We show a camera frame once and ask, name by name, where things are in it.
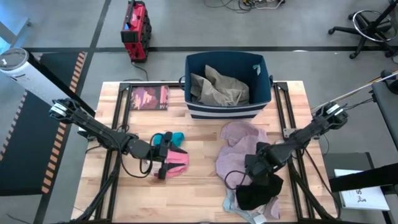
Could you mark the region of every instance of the black mat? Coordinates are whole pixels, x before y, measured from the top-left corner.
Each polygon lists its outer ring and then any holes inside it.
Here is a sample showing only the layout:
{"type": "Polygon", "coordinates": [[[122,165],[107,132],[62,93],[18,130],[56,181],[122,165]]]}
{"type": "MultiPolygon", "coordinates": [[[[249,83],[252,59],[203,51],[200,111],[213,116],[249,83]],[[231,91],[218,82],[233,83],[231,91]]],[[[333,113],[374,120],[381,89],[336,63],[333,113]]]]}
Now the black mat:
{"type": "MultiPolygon", "coordinates": [[[[83,54],[44,54],[40,62],[66,86],[83,54]]],[[[3,144],[0,196],[49,193],[54,185],[70,126],[49,118],[50,105],[27,92],[3,144]]]]}

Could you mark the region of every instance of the lavender cloth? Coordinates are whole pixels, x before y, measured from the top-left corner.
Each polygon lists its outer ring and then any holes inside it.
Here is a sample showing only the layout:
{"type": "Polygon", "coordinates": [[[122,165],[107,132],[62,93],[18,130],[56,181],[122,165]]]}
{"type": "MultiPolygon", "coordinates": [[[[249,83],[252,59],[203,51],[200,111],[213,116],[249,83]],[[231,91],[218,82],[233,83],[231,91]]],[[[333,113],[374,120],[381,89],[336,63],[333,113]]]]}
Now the lavender cloth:
{"type": "MultiPolygon", "coordinates": [[[[256,153],[256,144],[259,141],[267,142],[264,130],[244,121],[233,121],[221,130],[220,138],[227,140],[228,145],[221,148],[216,161],[217,174],[225,179],[232,170],[245,172],[244,157],[246,154],[256,153]]],[[[242,181],[243,174],[232,173],[227,178],[227,184],[235,188],[242,181]]],[[[249,185],[251,179],[245,177],[242,185],[249,185]]]]}

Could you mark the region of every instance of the bin with white stripes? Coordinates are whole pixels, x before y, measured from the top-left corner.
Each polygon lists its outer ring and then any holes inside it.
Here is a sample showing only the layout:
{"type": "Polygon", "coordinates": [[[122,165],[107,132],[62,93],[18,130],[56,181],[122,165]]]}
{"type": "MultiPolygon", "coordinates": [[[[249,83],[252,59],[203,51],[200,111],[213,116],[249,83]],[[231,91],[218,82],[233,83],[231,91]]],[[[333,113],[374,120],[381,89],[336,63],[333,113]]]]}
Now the bin with white stripes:
{"type": "Polygon", "coordinates": [[[185,61],[185,102],[194,119],[254,118],[271,101],[271,81],[262,55],[246,52],[203,52],[187,56],[185,61]],[[249,87],[249,104],[207,106],[192,101],[191,73],[205,77],[205,65],[220,74],[233,77],[249,87]]]}

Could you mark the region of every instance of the concrete floor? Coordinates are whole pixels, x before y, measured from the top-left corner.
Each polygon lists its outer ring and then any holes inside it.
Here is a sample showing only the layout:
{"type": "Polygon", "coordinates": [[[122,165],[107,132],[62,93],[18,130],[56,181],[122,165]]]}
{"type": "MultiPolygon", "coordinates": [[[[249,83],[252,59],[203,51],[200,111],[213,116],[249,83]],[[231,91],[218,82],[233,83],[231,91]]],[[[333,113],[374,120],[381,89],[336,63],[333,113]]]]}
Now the concrete floor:
{"type": "MultiPolygon", "coordinates": [[[[14,15],[29,16],[33,26],[25,47],[89,47],[105,0],[7,1],[0,7],[14,15]]],[[[112,0],[97,47],[122,47],[119,31],[126,2],[112,0]]],[[[335,0],[289,1],[278,10],[237,14],[225,8],[207,8],[195,0],[146,0],[153,31],[151,46],[355,46],[358,37],[335,33],[333,26],[351,26],[349,13],[360,9],[382,10],[387,1],[335,0]]],[[[206,0],[217,5],[218,1],[206,0]]],[[[194,52],[151,52],[142,67],[150,80],[177,80],[183,75],[184,60],[194,52]]],[[[257,52],[264,56],[269,73],[276,80],[303,80],[311,106],[316,106],[357,88],[381,70],[398,66],[382,52],[362,52],[350,60],[350,52],[257,52]]],[[[127,78],[145,79],[132,67],[126,53],[95,53],[81,97],[96,107],[102,82],[127,78]]],[[[369,98],[365,90],[347,102],[369,98]]],[[[19,104],[23,89],[0,76],[0,139],[4,139],[19,104]]],[[[330,131],[329,153],[370,152],[376,167],[397,162],[398,153],[383,118],[374,103],[349,111],[349,122],[330,131]]],[[[321,140],[326,150],[325,140],[321,140]]],[[[67,221],[73,209],[87,143],[72,129],[58,178],[55,182],[45,223],[67,221]]],[[[19,223],[6,213],[33,222],[40,196],[0,197],[0,223],[19,223]]],[[[398,198],[388,197],[393,211],[398,198]]],[[[343,220],[383,223],[380,212],[344,210],[343,220]]]]}

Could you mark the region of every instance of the pink cloth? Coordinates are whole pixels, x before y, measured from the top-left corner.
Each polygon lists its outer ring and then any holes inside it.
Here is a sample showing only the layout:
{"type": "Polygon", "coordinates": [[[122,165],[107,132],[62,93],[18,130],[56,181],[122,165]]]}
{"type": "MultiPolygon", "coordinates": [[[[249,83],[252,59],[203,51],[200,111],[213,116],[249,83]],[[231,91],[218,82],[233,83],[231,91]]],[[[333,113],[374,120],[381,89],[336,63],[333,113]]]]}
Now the pink cloth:
{"type": "MultiPolygon", "coordinates": [[[[245,172],[244,157],[246,154],[256,153],[256,144],[259,141],[267,142],[267,134],[263,129],[244,121],[233,121],[221,130],[220,138],[227,140],[228,145],[221,148],[216,161],[217,174],[225,179],[232,170],[245,172]]],[[[227,178],[227,184],[235,188],[242,181],[243,174],[232,173],[227,178]]],[[[242,185],[249,185],[251,179],[245,177],[242,185]]]]}
{"type": "Polygon", "coordinates": [[[188,153],[184,154],[168,150],[165,163],[185,164],[184,166],[174,167],[167,171],[166,178],[175,177],[185,172],[188,169],[189,155],[188,153]]]}

